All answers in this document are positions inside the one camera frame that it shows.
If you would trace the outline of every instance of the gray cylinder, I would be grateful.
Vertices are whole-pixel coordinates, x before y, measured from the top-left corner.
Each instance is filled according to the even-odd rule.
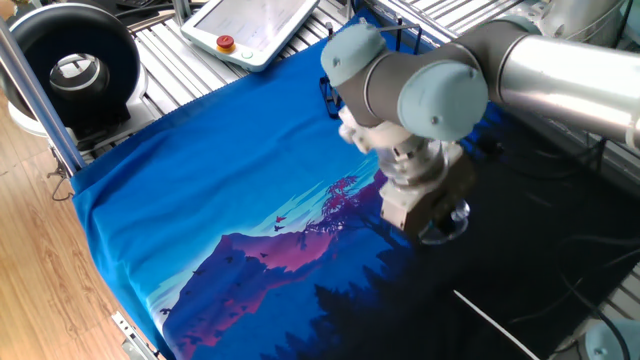
[[[613,46],[622,20],[623,0],[554,0],[540,20],[545,36]]]
[[[640,56],[527,36],[507,58],[502,102],[640,147]]]

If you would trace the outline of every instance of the metal bracket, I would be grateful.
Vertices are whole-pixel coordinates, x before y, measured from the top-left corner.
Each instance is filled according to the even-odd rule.
[[[120,314],[116,312],[111,315],[111,319],[118,325],[118,328],[127,337],[122,343],[122,348],[129,355],[131,360],[157,360],[159,352],[153,352],[148,344],[142,341],[142,338],[136,329]]]

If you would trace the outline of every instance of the tree silhouette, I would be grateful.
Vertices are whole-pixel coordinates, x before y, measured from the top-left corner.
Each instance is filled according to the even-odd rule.
[[[378,172],[371,184],[356,192],[353,189],[356,177],[338,180],[327,190],[329,197],[322,208],[323,218],[306,227],[308,231],[336,234],[336,242],[348,232],[373,231],[391,246],[377,255],[384,264],[381,273],[363,267],[369,284],[365,288],[350,283],[348,290],[338,291],[316,285],[318,306],[324,315],[311,321],[313,335],[300,339],[287,333],[287,346],[276,347],[275,356],[262,355],[262,360],[367,358],[362,356],[363,352],[374,358],[385,358],[381,354],[387,354],[386,358],[399,358],[394,356],[395,350],[390,350],[394,347],[392,344],[402,342],[403,336],[415,336],[411,332],[416,332],[426,321],[420,316],[411,318],[413,315],[407,310],[414,305],[412,302],[418,301],[413,292],[426,265],[416,260],[411,247],[401,245],[394,238],[391,225],[380,218],[379,191],[385,181],[384,175]],[[407,321],[408,329],[389,335],[390,328],[403,328]]]
[[[307,224],[301,246],[304,246],[304,234],[309,231],[336,234],[369,229],[381,236],[392,248],[404,247],[394,239],[392,226],[380,218],[382,199],[379,191],[387,180],[384,174],[378,171],[371,184],[355,192],[353,185],[357,180],[357,176],[346,176],[327,189],[329,198],[322,206],[322,219]]]

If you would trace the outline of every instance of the metal rail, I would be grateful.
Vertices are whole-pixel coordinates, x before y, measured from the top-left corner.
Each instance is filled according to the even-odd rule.
[[[71,140],[71,136],[62,124],[18,43],[11,35],[7,23],[2,19],[0,19],[0,62],[33,115],[44,127],[69,174],[73,175],[82,169],[85,162],[80,152]]]

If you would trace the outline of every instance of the light blue joint cover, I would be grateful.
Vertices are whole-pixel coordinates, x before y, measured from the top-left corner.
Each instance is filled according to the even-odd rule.
[[[528,31],[529,33],[533,34],[533,35],[542,35],[542,32],[540,31],[540,29],[536,26],[536,24],[532,23],[531,21],[529,21],[529,19],[523,17],[523,16],[518,16],[518,15],[507,15],[504,17],[501,17],[500,19],[496,19],[493,21],[508,21],[510,23],[516,24],[518,26],[520,26],[522,29]]]
[[[356,24],[327,43],[320,61],[335,87],[364,69],[384,49],[386,41],[375,26]]]
[[[408,131],[455,141],[482,120],[489,90],[482,73],[457,61],[427,65],[407,81],[398,98],[398,117]]]
[[[612,322],[627,343],[631,359],[640,358],[640,322],[629,319]],[[585,349],[589,360],[622,359],[620,344],[605,323],[599,323],[587,331]]]

